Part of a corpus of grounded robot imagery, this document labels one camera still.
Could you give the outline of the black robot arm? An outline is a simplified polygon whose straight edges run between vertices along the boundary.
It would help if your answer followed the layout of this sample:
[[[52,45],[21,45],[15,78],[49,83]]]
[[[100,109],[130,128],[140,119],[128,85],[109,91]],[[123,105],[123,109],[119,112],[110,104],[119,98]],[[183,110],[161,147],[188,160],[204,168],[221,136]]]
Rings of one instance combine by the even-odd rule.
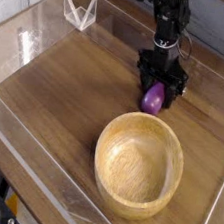
[[[164,86],[163,108],[169,109],[182,95],[189,75],[180,65],[182,35],[190,21],[189,0],[148,0],[153,4],[156,32],[154,47],[139,50],[137,62],[144,91],[155,82]]]

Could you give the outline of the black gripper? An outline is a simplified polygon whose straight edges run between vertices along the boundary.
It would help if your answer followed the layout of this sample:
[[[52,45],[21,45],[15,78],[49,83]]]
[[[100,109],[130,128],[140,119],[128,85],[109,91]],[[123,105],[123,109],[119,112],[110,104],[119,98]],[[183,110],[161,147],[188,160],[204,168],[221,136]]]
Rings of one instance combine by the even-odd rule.
[[[153,40],[154,47],[149,50],[139,50],[137,61],[140,70],[142,90],[147,92],[155,82],[165,84],[165,98],[163,107],[169,109],[178,95],[182,95],[188,81],[188,75],[180,65],[178,44]]]

